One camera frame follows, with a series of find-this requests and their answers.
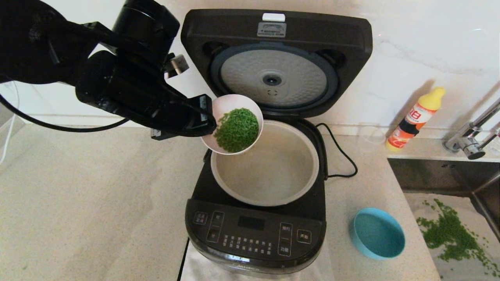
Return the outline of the pink bowl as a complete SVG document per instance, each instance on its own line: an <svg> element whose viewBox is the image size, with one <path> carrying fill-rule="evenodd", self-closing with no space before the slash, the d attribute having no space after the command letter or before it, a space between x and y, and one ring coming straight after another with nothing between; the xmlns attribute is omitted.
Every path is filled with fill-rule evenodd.
<svg viewBox="0 0 500 281"><path fill-rule="evenodd" d="M217 124L215 131L220 126L219 119L222 118L225 113L228 113L228 112L230 112L234 109L237 109L237 108L244 107L244 108L249 109L250 111L252 111L256 115L258 123L259 123L259 129L260 129L257 140L261 136L261 133L263 131L263 126L264 126L264 117L263 117L263 114L261 112L261 108L252 99L250 99L246 96L243 96L243 95L229 94L229 95L225 95L225 96L216 98L213 101L212 106L213 106L213 114L214 114L216 124ZM219 147L219 145L217 144L216 139L214 137L215 131L211 135L206 135L206 136L202 137L202 141L210 150L212 150L213 152L218 153L218 154L222 154L222 155L242 154L245 151L248 151L257 142L257 140L256 140L250 147L248 147L247 149L245 149L243 151L240 151L237 153L229 153L229 152L225 151L224 149L222 149L221 147Z"/></svg>

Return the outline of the black rice cooker lid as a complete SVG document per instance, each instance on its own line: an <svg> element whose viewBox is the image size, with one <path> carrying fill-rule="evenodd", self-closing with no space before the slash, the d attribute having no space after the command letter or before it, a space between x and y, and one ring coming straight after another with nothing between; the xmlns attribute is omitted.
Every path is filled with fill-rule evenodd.
<svg viewBox="0 0 500 281"><path fill-rule="evenodd" d="M345 93L373 50L364 18L298 11L194 9L181 42L217 96L239 94L266 116L317 117Z"/></svg>

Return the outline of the black rice cooker body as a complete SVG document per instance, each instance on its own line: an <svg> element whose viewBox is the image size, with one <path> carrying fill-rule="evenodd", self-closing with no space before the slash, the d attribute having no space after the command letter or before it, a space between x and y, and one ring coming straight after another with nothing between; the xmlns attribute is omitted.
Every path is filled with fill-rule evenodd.
<svg viewBox="0 0 500 281"><path fill-rule="evenodd" d="M311 189L282 206L253 206L234 199L216 182L207 150L187 200L185 226L194 248L209 260L238 272L291 274L320 254L327 229L327 156L319 130L301 117L266 116L304 133L318 152L320 168Z"/></svg>

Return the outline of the blue bowl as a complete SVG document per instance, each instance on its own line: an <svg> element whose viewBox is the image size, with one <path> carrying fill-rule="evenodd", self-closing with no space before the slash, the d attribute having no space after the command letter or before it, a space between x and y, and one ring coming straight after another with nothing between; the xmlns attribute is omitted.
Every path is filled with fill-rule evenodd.
<svg viewBox="0 0 500 281"><path fill-rule="evenodd" d="M349 236L354 247L373 260L396 258L406 246L399 222L378 208L360 209L350 221Z"/></svg>

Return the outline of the black strip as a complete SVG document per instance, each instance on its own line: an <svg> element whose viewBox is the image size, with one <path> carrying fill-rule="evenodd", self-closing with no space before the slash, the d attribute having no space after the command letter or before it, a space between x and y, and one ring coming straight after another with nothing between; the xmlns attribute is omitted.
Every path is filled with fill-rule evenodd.
<svg viewBox="0 0 500 281"><path fill-rule="evenodd" d="M183 270L184 270L184 264L185 264L185 261L186 261L186 255L187 255L187 252L188 252L188 249L189 249L189 244L190 244L190 238L187 238L186 239L186 244L185 244L185 247L184 247L184 252L183 252L181 264L180 264L180 269L178 271L176 281L182 281L182 273L183 273Z"/></svg>

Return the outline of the white cloth mat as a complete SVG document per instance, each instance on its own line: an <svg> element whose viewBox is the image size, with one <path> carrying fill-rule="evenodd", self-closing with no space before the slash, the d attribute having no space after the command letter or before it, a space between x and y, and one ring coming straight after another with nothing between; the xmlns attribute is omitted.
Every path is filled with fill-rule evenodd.
<svg viewBox="0 0 500 281"><path fill-rule="evenodd" d="M330 243L324 240L318 257L305 269L291 274L238 272L209 260L188 243L184 264L177 281L340 281L335 275L330 257Z"/></svg>

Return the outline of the clear glass cup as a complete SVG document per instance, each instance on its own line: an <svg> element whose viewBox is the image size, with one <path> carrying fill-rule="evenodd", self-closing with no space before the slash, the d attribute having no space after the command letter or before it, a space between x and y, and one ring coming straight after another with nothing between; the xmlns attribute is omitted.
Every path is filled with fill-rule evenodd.
<svg viewBox="0 0 500 281"><path fill-rule="evenodd" d="M376 123L360 123L357 130L357 147L363 153L371 153L386 142L386 134Z"/></svg>

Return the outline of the orange yellow detergent bottle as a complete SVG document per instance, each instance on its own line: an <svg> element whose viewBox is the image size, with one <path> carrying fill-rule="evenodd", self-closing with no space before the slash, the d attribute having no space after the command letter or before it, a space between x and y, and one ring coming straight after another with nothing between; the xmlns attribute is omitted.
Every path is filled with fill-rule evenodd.
<svg viewBox="0 0 500 281"><path fill-rule="evenodd" d="M412 138L420 133L421 128L441 108L442 98L445 93L445 88L436 87L428 94L419 97L411 110L389 135L385 142L386 148L393 152L402 150Z"/></svg>

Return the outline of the steel sink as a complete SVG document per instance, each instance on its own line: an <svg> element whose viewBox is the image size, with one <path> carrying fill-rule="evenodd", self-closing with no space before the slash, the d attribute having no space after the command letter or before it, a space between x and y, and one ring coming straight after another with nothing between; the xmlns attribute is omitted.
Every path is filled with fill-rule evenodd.
<svg viewBox="0 0 500 281"><path fill-rule="evenodd" d="M480 230L500 242L500 162L389 159L389 164L413 215L424 199L440 198L463 219L482 215L487 225Z"/></svg>

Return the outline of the chrome faucet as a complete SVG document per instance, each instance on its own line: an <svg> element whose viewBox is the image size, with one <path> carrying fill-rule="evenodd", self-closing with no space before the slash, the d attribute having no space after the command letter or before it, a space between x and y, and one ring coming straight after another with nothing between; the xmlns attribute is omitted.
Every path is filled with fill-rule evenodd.
<svg viewBox="0 0 500 281"><path fill-rule="evenodd" d="M444 139L442 142L443 147L452 153L462 151L469 160L482 158L486 154L484 148L496 138L500 138L500 122L493 128L492 133L483 143L479 143L476 136L482 132L482 125L487 123L499 112L500 98L498 98L477 119L466 123L459 130L453 133L451 137Z"/></svg>

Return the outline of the spilled green grains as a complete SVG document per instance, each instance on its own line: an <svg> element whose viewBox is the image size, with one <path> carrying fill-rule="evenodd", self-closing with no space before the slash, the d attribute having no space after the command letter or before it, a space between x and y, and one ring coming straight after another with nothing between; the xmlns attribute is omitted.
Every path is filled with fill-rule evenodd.
<svg viewBox="0 0 500 281"><path fill-rule="evenodd" d="M440 198L424 199L414 216L443 281L500 281L500 242L481 231L482 215L463 212Z"/></svg>

